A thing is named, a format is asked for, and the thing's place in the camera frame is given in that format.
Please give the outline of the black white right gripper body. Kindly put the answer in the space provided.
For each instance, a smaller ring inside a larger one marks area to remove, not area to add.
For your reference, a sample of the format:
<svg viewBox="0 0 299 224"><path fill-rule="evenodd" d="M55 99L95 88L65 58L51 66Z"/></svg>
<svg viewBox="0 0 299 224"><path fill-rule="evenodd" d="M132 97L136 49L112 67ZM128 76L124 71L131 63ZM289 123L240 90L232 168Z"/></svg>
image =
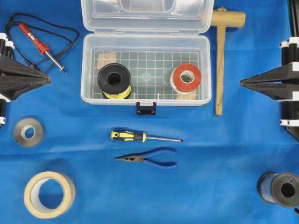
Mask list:
<svg viewBox="0 0 299 224"><path fill-rule="evenodd" d="M289 96L282 101L282 126L299 125L299 39L291 37L280 43L282 50L282 64L290 67L293 75L284 84L288 84Z"/></svg>

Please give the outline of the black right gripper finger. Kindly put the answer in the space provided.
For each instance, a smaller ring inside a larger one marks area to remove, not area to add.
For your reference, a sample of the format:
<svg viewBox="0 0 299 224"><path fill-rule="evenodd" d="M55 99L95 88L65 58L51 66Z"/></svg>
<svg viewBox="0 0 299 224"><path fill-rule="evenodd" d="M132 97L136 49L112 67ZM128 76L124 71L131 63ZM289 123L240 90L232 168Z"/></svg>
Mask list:
<svg viewBox="0 0 299 224"><path fill-rule="evenodd" d="M271 83L279 81L288 81L299 78L299 63L292 62L281 67L272 69L268 72L252 76L241 80L241 84L247 83Z"/></svg>
<svg viewBox="0 0 299 224"><path fill-rule="evenodd" d="M299 100L298 84L241 83L241 86L277 101Z"/></svg>

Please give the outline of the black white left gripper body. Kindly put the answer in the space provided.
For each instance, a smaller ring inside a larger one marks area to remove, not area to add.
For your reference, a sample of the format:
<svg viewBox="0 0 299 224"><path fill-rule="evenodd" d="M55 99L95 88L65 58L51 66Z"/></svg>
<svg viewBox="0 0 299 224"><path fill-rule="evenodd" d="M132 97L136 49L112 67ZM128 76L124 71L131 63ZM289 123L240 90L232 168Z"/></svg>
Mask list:
<svg viewBox="0 0 299 224"><path fill-rule="evenodd" d="M14 50L14 43L12 41L9 41L7 34L1 33L0 34L0 54L12 58L13 50ZM10 102L10 100L7 97L5 97L3 94L0 94L0 127L5 125L6 123L6 118L5 118L6 102Z"/></svg>

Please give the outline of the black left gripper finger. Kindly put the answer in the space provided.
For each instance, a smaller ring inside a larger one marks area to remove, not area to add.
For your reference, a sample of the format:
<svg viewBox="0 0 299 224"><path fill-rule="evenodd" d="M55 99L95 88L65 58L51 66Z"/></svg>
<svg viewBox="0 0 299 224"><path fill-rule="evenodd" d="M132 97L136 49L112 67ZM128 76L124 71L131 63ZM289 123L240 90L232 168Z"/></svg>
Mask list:
<svg viewBox="0 0 299 224"><path fill-rule="evenodd" d="M43 78L50 81L50 77L41 71L25 66L4 55L0 55L0 73L11 76Z"/></svg>
<svg viewBox="0 0 299 224"><path fill-rule="evenodd" d="M50 83L50 78L1 78L0 98L16 100L21 94Z"/></svg>

